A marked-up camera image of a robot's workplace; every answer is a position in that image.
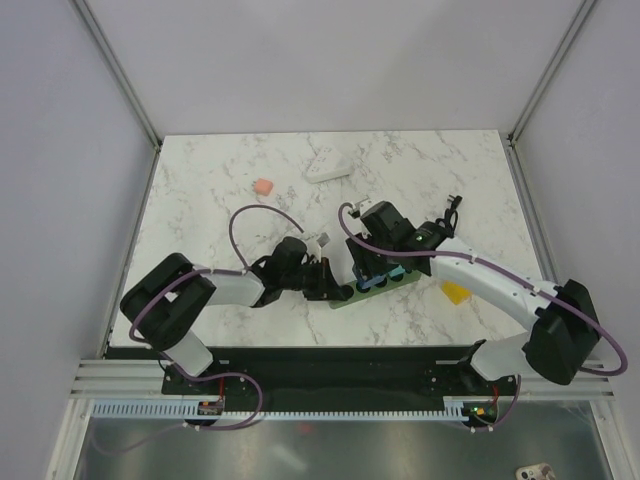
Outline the aluminium frame post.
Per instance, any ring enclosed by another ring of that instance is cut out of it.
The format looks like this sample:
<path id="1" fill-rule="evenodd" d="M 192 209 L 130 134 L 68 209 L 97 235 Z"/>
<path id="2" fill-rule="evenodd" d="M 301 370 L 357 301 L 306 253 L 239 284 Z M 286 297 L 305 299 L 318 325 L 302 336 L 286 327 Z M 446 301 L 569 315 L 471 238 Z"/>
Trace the aluminium frame post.
<path id="1" fill-rule="evenodd" d="M 514 126 L 503 136 L 506 144 L 510 148 L 515 146 L 516 142 L 524 133 L 540 102 L 547 94 L 555 77 L 561 70 L 572 48 L 578 41 L 582 30 L 585 28 L 598 5 L 598 0 L 582 0 L 579 3 L 578 8 L 571 17 L 549 61 L 546 63 L 540 77 L 536 81 L 533 91 L 517 117 Z"/>
<path id="2" fill-rule="evenodd" d="M 134 85 L 129 79 L 116 51 L 109 41 L 97 15 L 86 0 L 70 0 L 70 6 L 78 15 L 80 21 L 88 32 L 88 35 L 98 50 L 107 70 L 123 95 L 131 113 L 145 134 L 156 153 L 161 150 L 163 140 L 154 127 L 145 107 L 143 106 Z"/>

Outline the white triangular power strip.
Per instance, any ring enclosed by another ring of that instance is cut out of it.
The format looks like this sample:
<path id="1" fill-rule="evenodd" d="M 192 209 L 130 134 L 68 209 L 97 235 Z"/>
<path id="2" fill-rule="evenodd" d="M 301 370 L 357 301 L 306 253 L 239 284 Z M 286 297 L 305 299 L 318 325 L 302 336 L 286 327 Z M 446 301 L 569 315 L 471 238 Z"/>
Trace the white triangular power strip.
<path id="1" fill-rule="evenodd" d="M 305 172 L 310 184 L 322 183 L 351 175 L 354 165 L 351 159 L 335 147 L 322 147 Z"/>

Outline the teal plug adapter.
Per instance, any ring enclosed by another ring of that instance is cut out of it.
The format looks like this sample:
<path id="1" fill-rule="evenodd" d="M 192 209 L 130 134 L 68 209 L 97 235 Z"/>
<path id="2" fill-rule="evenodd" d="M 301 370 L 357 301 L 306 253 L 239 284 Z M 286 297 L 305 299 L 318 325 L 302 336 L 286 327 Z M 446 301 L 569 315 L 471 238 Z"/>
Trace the teal plug adapter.
<path id="1" fill-rule="evenodd" d="M 390 270 L 387 273 L 387 276 L 393 281 L 400 281 L 404 278 L 405 274 L 406 270 L 401 265 L 398 265 L 394 269 Z"/>

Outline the blue cube socket adapter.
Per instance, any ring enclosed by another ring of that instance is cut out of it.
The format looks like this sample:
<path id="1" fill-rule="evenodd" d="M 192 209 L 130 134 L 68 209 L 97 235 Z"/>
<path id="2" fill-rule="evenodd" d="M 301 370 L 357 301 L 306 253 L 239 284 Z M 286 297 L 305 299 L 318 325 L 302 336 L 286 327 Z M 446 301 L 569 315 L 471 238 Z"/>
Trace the blue cube socket adapter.
<path id="1" fill-rule="evenodd" d="M 387 276 L 385 274 L 367 276 L 362 274 L 361 272 L 356 271 L 354 275 L 356 278 L 355 280 L 356 289 L 360 293 L 366 293 L 372 287 L 379 287 L 379 288 L 384 287 L 387 282 L 386 280 Z"/>

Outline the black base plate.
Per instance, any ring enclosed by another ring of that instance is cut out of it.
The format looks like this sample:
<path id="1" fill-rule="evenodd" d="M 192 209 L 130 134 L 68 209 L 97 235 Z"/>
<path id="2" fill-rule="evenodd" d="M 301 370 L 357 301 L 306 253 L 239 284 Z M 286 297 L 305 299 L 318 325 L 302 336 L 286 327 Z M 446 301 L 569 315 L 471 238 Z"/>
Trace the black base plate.
<path id="1" fill-rule="evenodd" d="M 193 382 L 170 367 L 166 395 L 221 393 L 238 410 L 255 408 L 439 407 L 447 397 L 505 399 L 515 379 L 494 382 L 465 374 L 458 361 L 465 347 L 229 347 L 215 348 L 208 375 L 228 378 Z"/>

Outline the yellow cube socket adapter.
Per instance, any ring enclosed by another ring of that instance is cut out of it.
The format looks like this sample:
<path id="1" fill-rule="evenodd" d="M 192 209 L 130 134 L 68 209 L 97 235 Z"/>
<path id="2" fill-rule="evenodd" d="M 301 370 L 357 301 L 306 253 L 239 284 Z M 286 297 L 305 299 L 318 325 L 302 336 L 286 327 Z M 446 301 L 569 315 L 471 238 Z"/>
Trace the yellow cube socket adapter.
<path id="1" fill-rule="evenodd" d="M 441 290 L 454 305 L 460 305 L 472 297 L 470 290 L 450 281 L 444 281 Z"/>

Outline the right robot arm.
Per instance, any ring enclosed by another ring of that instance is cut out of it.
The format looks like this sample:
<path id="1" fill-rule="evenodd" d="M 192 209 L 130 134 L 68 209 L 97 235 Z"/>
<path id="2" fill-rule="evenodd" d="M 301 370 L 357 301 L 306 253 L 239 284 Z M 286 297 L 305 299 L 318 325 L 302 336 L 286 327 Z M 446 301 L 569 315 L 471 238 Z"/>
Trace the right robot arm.
<path id="1" fill-rule="evenodd" d="M 535 373 L 568 385 L 601 336 L 588 289 L 575 280 L 563 285 L 526 278 L 477 252 L 455 234 L 460 200 L 452 198 L 442 217 L 414 226 L 388 201 L 362 201 L 341 208 L 361 224 L 347 235 L 358 278 L 381 276 L 396 267 L 420 272 L 470 291 L 515 320 L 524 333 L 478 340 L 460 360 L 458 381 L 467 392 L 483 392 L 502 377 Z"/>

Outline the smartphone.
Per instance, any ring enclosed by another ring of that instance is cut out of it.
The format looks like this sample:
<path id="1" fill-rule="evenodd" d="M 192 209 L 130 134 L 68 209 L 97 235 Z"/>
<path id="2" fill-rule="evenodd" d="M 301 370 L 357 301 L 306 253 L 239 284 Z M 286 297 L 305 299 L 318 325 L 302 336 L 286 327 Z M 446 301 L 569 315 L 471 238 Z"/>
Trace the smartphone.
<path id="1" fill-rule="evenodd" d="M 556 474 L 548 463 L 538 463 L 519 467 L 515 472 L 516 480 L 556 480 Z"/>

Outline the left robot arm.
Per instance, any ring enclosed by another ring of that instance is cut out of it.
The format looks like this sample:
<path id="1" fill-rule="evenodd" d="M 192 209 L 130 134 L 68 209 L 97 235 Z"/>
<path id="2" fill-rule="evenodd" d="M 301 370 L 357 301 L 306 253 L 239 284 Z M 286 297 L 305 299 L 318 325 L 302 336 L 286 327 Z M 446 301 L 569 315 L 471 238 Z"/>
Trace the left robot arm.
<path id="1" fill-rule="evenodd" d="M 202 310 L 262 308 L 284 291 L 300 292 L 308 301 L 346 301 L 354 295 L 352 287 L 337 283 L 326 257 L 316 258 L 303 241 L 286 237 L 246 271 L 198 269 L 183 254 L 173 253 L 124 295 L 120 311 L 131 322 L 133 340 L 177 365 L 196 392 L 208 393 L 218 385 L 220 371 L 192 331 Z"/>

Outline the green power strip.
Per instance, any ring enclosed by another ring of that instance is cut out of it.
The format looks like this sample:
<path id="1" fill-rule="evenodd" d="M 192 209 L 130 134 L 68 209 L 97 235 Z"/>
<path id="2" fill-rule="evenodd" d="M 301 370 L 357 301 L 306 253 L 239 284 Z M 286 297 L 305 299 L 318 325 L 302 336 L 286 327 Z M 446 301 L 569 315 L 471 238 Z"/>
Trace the green power strip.
<path id="1" fill-rule="evenodd" d="M 422 273 L 419 271 L 407 271 L 402 266 L 398 266 L 385 275 L 372 277 L 369 280 L 356 279 L 345 284 L 345 287 L 351 290 L 349 298 L 347 300 L 331 300 L 329 306 L 331 309 L 349 306 L 417 282 L 421 276 Z"/>

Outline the right aluminium frame post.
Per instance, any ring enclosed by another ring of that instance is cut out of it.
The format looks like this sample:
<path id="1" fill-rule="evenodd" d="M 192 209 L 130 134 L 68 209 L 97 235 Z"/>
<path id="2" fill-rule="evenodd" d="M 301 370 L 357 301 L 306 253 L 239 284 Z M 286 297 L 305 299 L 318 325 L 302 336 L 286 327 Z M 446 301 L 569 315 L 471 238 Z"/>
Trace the right aluminium frame post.
<path id="1" fill-rule="evenodd" d="M 510 148 L 515 146 L 516 142 L 524 133 L 540 102 L 547 94 L 555 77 L 561 70 L 572 48 L 578 41 L 582 30 L 585 28 L 598 5 L 598 0 L 582 0 L 579 3 L 578 8 L 571 17 L 549 61 L 546 63 L 540 77 L 536 81 L 533 91 L 517 117 L 514 126 L 503 136 L 506 144 Z"/>

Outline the pink plug adapter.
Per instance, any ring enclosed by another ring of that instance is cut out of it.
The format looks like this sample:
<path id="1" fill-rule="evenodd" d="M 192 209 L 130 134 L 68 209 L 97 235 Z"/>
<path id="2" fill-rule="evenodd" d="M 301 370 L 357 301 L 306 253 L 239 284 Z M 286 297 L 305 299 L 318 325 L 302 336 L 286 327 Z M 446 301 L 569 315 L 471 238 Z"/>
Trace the pink plug adapter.
<path id="1" fill-rule="evenodd" d="M 253 184 L 253 190 L 257 195 L 269 196 L 274 188 L 274 184 L 271 180 L 259 178 Z"/>

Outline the left aluminium frame post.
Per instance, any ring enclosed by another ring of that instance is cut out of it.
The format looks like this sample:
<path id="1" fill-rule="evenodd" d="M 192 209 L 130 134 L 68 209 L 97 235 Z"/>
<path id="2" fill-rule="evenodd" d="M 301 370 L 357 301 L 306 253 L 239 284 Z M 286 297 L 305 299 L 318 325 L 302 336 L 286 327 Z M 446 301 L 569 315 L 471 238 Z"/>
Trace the left aluminium frame post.
<path id="1" fill-rule="evenodd" d="M 80 21 L 88 32 L 88 35 L 98 50 L 107 70 L 123 95 L 131 113 L 145 134 L 156 153 L 161 150 L 163 140 L 154 127 L 145 107 L 143 106 L 134 85 L 129 79 L 116 51 L 109 41 L 97 15 L 86 0 L 70 0 L 70 6 L 78 15 Z"/>

